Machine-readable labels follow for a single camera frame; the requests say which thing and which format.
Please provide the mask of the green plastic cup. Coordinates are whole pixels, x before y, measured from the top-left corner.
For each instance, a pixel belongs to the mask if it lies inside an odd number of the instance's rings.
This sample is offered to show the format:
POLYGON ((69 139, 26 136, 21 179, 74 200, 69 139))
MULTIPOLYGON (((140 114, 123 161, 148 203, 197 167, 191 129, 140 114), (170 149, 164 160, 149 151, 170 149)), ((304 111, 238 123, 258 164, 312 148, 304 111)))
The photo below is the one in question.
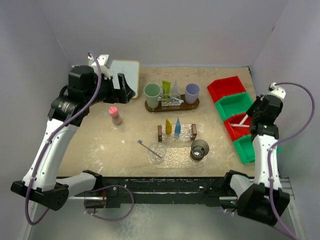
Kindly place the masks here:
POLYGON ((149 83, 144 87, 143 92, 148 107, 151 109, 157 108, 159 105, 158 98, 162 93, 161 87, 156 83, 149 83))

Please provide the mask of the clear acrylic toothbrush holder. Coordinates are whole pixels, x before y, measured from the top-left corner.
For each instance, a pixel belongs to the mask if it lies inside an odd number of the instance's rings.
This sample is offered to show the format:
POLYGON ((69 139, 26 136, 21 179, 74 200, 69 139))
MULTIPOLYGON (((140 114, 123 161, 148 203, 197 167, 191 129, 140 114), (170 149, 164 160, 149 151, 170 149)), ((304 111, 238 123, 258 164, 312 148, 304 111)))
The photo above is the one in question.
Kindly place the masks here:
POLYGON ((172 99, 169 101, 160 101, 160 103, 163 110, 178 109, 182 104, 172 99))

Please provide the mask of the white grey toothpaste tube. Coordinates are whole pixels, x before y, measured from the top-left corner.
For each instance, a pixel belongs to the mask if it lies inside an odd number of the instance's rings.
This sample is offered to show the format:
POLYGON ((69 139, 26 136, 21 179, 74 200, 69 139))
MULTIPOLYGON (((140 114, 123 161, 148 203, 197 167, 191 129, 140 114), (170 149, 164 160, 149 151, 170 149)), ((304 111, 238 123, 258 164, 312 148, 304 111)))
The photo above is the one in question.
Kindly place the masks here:
POLYGON ((175 80, 175 81, 174 81, 174 84, 173 84, 173 88, 172 88, 172 96, 175 97, 175 98, 178 98, 179 95, 180 95, 180 93, 179 93, 178 83, 177 83, 177 81, 175 80))

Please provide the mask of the yellow toothpaste tube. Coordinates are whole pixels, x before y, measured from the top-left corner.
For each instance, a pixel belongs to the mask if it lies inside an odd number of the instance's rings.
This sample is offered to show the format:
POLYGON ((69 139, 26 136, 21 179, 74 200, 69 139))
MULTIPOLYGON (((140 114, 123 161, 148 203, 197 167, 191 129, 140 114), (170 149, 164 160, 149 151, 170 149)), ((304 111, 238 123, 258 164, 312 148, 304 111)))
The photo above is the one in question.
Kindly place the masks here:
POLYGON ((172 123, 167 118, 165 121, 165 134, 171 135, 172 134, 172 123))

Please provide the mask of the purple plastic cup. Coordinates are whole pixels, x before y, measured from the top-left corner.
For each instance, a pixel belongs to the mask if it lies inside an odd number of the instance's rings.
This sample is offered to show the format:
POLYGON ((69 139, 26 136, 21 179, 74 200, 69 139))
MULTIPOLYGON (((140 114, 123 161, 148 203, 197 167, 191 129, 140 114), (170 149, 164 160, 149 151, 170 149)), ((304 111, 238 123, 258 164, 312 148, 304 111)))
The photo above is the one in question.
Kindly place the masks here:
POLYGON ((193 104, 196 102, 200 93, 200 87, 196 83, 189 83, 185 87, 185 101, 188 104, 193 104))

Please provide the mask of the dark smoked plastic cup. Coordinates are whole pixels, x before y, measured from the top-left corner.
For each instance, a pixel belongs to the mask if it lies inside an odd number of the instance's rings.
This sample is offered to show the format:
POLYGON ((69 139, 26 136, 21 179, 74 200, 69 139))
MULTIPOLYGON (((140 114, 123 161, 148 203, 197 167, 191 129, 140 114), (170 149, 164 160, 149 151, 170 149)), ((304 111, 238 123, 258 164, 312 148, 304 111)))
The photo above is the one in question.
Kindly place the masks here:
POLYGON ((195 161, 201 161, 208 153, 210 147, 208 143, 202 139, 197 139, 190 146, 190 157, 195 161))

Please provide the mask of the blue toothpaste tube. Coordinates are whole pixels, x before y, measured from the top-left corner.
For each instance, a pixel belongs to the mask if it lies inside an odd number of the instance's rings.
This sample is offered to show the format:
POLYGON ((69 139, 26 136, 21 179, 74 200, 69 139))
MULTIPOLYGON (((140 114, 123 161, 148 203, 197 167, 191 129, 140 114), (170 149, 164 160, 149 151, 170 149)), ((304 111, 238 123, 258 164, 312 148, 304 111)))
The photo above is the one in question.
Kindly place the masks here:
POLYGON ((174 128, 174 136, 178 138, 180 135, 181 135, 181 122, 180 122, 180 119, 177 118, 175 128, 174 128))

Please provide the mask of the clear plastic cup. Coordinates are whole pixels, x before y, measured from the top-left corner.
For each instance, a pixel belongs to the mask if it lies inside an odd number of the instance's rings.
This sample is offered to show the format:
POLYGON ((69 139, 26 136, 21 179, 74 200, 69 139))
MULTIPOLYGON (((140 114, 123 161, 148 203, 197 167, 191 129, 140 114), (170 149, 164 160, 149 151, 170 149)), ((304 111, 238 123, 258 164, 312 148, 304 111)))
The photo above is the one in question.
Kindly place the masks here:
POLYGON ((161 142, 152 143, 149 148, 151 151, 148 151, 148 160, 152 165, 159 165, 165 160, 167 153, 166 146, 161 142))

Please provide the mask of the clear jar brown lid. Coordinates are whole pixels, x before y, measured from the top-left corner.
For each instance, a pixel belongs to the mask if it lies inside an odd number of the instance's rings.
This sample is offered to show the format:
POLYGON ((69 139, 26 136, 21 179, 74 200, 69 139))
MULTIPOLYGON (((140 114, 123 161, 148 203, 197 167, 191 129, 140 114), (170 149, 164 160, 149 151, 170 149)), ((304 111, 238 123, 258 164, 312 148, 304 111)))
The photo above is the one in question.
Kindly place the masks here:
POLYGON ((157 140, 160 143, 186 143, 193 142, 198 134, 196 124, 182 124, 180 134, 175 134, 176 125, 171 126, 171 134, 166 134, 166 125, 157 126, 157 140))

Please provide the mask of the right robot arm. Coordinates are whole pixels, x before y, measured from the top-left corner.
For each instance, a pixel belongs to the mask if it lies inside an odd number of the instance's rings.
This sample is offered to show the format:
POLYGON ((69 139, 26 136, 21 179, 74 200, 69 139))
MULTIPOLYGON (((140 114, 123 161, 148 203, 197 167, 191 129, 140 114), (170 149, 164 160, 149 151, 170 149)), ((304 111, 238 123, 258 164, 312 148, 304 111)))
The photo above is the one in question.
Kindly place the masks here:
POLYGON ((275 146, 279 140, 275 120, 283 109, 285 96, 284 90, 260 95, 246 112, 251 117, 249 132, 255 157, 253 182, 247 175, 230 170, 222 183, 226 195, 237 195, 238 215, 269 226, 274 226, 278 221, 274 210, 282 214, 290 202, 278 174, 275 146))

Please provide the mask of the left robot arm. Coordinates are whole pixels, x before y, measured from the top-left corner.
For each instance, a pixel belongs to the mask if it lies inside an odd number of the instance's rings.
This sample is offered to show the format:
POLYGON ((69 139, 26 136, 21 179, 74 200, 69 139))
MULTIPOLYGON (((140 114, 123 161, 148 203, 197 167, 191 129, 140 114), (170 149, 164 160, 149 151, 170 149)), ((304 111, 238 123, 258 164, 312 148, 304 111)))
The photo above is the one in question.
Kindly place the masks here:
POLYGON ((74 134, 90 107, 96 103, 126 104, 135 96, 123 73, 117 74, 119 88, 113 77, 107 77, 88 65, 78 65, 68 74, 65 85, 52 101, 45 135, 38 153, 22 180, 14 181, 10 190, 25 198, 24 209, 33 201, 57 211, 68 198, 83 192, 98 196, 103 191, 103 177, 90 170, 58 179, 57 174, 74 134))

